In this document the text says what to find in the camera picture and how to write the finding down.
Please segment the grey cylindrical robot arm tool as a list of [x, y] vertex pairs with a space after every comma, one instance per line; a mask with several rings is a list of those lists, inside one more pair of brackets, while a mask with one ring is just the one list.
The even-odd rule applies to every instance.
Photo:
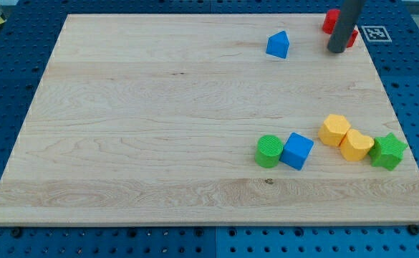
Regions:
[[366, 0], [344, 0], [342, 2], [339, 17], [327, 44], [327, 49], [330, 52], [339, 54], [346, 50], [365, 2]]

